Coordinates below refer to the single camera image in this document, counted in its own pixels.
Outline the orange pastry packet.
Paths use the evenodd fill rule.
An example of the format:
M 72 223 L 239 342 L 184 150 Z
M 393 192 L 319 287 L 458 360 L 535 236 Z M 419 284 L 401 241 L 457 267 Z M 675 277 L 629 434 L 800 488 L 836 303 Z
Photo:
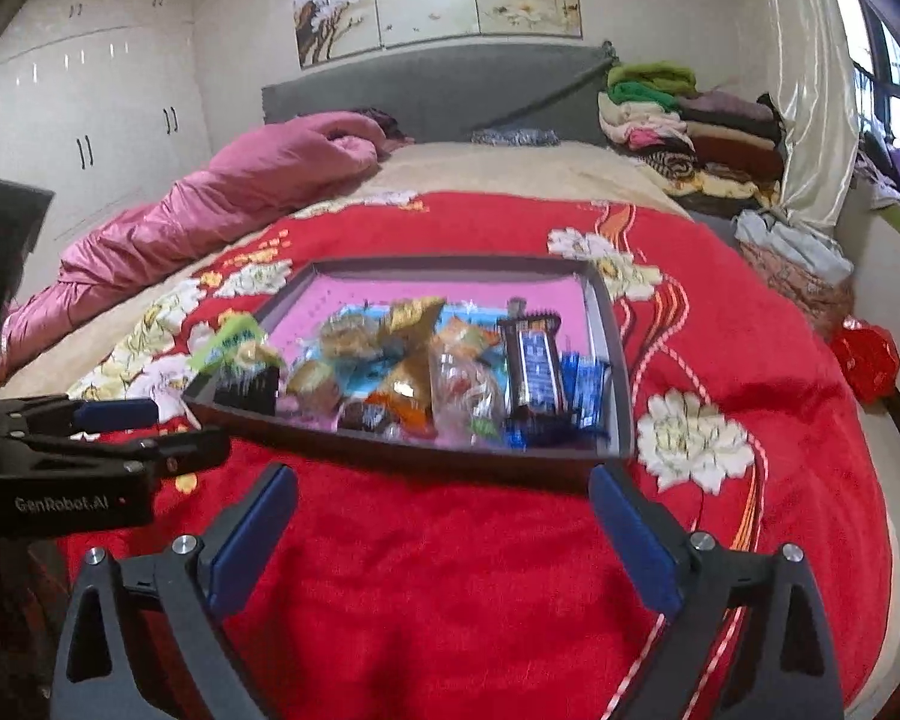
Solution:
M 391 367 L 367 401 L 390 411 L 408 433 L 429 436 L 434 431 L 429 353 L 418 349 L 404 356 Z
M 453 316 L 436 333 L 436 342 L 452 355 L 478 359 L 499 346 L 500 335 L 496 330 Z

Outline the clear yellow pastry packet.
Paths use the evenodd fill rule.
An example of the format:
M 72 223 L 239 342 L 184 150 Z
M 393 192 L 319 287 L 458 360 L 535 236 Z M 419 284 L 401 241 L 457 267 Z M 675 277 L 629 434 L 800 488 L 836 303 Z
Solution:
M 341 388 L 333 367 L 321 359 L 306 359 L 294 367 L 286 394 L 307 415 L 328 415 L 341 401 Z

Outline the black snack packet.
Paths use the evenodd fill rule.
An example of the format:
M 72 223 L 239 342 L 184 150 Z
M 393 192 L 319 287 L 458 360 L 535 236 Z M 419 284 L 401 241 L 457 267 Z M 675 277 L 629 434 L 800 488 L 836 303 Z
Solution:
M 224 362 L 215 379 L 212 401 L 232 410 L 250 411 L 255 415 L 276 415 L 281 367 L 269 359 L 264 361 Z

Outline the dark brown candy packet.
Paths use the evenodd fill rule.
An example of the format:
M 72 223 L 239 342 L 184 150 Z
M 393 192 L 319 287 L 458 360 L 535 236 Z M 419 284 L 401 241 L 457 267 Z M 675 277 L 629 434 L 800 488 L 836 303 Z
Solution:
M 367 400 L 346 400 L 338 411 L 336 429 L 393 439 L 401 434 L 400 423 L 385 405 Z

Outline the Snickers bar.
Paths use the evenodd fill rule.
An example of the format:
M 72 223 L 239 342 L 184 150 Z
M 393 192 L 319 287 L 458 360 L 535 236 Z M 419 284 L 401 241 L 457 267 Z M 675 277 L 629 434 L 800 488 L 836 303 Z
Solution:
M 509 376 L 509 411 L 518 422 L 569 419 L 556 335 L 560 315 L 533 312 L 497 322 Z

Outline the pink book with blue label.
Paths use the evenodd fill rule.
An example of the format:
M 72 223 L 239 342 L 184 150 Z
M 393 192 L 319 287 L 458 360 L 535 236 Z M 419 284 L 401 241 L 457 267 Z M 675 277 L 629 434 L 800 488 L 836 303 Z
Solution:
M 473 361 L 458 387 L 474 388 L 494 408 L 507 387 L 497 322 L 523 299 L 530 312 L 553 312 L 562 353 L 593 351 L 585 289 L 577 277 L 543 280 L 421 281 L 343 278 L 315 273 L 266 317 L 266 344 L 284 361 L 269 412 L 320 429 L 343 426 L 346 401 L 372 401 L 414 434 L 432 431 L 430 348 Z

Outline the clear red pastry packet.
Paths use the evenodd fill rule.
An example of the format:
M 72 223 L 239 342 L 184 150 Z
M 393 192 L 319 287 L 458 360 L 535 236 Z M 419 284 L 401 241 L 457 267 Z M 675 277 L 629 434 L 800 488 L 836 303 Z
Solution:
M 448 447 L 497 445 L 504 437 L 504 394 L 494 372 L 439 349 L 430 355 L 432 419 Z

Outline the blue snack packet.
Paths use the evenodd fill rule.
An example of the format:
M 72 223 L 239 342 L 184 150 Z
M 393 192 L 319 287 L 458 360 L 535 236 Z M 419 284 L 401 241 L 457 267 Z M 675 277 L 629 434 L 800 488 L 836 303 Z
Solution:
M 578 353 L 560 356 L 560 375 L 567 405 L 571 410 L 569 426 L 562 431 L 564 442 L 577 442 L 585 436 L 605 437 L 610 418 L 605 406 L 610 391 L 610 361 L 585 358 Z

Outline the red floral blanket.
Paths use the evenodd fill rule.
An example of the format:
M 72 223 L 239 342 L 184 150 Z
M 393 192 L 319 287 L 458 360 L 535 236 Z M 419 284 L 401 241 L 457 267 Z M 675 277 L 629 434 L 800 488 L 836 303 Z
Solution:
M 287 216 L 149 310 L 81 397 L 162 401 L 185 420 L 187 357 L 317 260 L 530 255 L 590 265 L 622 328 L 635 416 L 629 475 L 732 548 L 802 546 L 845 700 L 877 669 L 891 608 L 888 515 L 844 374 L 797 307 L 705 226 L 624 203 L 430 192 Z M 587 466 L 436 447 L 318 457 L 239 440 L 222 468 L 162 484 L 154 522 L 105 533 L 119 556 L 203 528 L 273 460 L 301 505 L 233 645 L 286 718 L 596 718 L 662 622 L 640 605 L 585 499 Z

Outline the gold snack packet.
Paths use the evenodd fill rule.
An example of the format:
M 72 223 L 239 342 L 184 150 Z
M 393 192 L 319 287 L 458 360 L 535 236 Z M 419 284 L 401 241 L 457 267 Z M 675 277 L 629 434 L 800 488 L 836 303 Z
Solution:
M 393 353 L 409 353 L 434 333 L 445 299 L 439 296 L 393 301 L 380 322 L 380 344 Z

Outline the pile of folded clothes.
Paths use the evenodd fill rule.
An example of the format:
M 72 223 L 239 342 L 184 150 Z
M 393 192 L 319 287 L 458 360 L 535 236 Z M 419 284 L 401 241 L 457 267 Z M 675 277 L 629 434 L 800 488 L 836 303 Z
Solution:
M 781 201 L 787 129 L 767 94 L 701 91 L 694 71 L 670 62 L 617 64 L 596 107 L 608 146 L 688 210 L 733 218 Z

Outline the green snack packet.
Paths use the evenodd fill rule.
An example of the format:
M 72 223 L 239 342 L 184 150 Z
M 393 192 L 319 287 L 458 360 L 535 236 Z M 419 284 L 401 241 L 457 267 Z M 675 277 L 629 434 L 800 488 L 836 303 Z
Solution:
M 190 356 L 188 366 L 196 374 L 210 374 L 224 362 L 237 355 L 237 349 L 247 341 L 265 341 L 266 332 L 251 314 L 229 317 L 201 348 Z

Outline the round pastry clear packet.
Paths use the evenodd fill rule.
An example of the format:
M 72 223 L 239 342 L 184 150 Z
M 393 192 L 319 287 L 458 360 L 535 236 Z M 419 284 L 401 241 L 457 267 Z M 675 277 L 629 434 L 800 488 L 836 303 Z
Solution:
M 372 361 L 383 355 L 380 322 L 361 312 L 328 317 L 318 328 L 317 340 L 326 359 Z

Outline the grey tray box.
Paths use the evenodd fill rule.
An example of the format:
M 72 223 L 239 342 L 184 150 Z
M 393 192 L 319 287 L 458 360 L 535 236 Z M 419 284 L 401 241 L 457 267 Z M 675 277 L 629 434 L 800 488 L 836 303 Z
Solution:
M 586 260 L 317 260 L 237 343 L 183 400 L 301 454 L 521 479 L 634 450 L 621 335 Z

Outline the window with black frame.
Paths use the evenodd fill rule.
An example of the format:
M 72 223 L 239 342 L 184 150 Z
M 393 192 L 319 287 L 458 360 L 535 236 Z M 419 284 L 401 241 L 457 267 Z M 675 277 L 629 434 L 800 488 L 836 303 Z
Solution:
M 860 125 L 900 146 L 900 43 L 865 0 L 837 0 Z

